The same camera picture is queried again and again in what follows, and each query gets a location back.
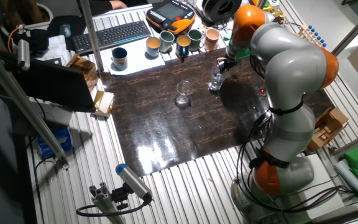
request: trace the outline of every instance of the orange mug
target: orange mug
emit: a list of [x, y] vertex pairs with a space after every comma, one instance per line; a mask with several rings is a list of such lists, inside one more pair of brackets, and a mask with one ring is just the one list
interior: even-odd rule
[[204, 49], [207, 51], [215, 50], [216, 43], [220, 38], [220, 33], [216, 29], [208, 29], [205, 35]]

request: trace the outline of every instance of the small cardboard box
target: small cardboard box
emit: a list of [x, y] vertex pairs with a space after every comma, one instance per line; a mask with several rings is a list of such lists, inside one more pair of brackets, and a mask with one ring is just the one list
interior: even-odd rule
[[326, 110], [316, 121], [314, 134], [311, 138], [311, 142], [308, 144], [308, 148], [312, 151], [316, 151], [328, 144], [347, 126], [348, 120], [349, 118], [338, 108], [329, 108]]
[[114, 101], [114, 94], [103, 91], [92, 91], [93, 103], [96, 107], [96, 111], [92, 113], [97, 116], [109, 117], [112, 110], [112, 103]]
[[67, 64], [67, 67], [74, 68], [82, 71], [84, 75], [86, 85], [88, 86], [89, 92], [92, 91], [93, 87], [98, 82], [98, 73], [94, 63], [87, 59], [80, 57], [79, 54], [75, 54], [73, 58]]

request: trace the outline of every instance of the person's hand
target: person's hand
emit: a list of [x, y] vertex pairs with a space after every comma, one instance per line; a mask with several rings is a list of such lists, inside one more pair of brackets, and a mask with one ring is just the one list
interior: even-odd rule
[[118, 1], [118, 0], [110, 1], [110, 4], [111, 4], [113, 10], [128, 8], [127, 5], [125, 5], [122, 1]]

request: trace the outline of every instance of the keyboard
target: keyboard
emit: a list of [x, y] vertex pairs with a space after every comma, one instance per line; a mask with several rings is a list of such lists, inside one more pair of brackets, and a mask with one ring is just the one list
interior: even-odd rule
[[[144, 21], [131, 22], [96, 32], [100, 50], [143, 39], [150, 35]], [[72, 37], [72, 40], [76, 53], [89, 54], [93, 52], [89, 34]]]

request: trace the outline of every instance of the blue mug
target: blue mug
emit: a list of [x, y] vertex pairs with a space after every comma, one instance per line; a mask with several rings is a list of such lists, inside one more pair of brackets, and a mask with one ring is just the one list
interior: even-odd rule
[[177, 38], [177, 55], [181, 58], [189, 56], [191, 40], [186, 35], [180, 35]]
[[111, 53], [114, 67], [119, 71], [125, 70], [128, 67], [127, 51], [122, 47], [116, 47], [111, 50]]

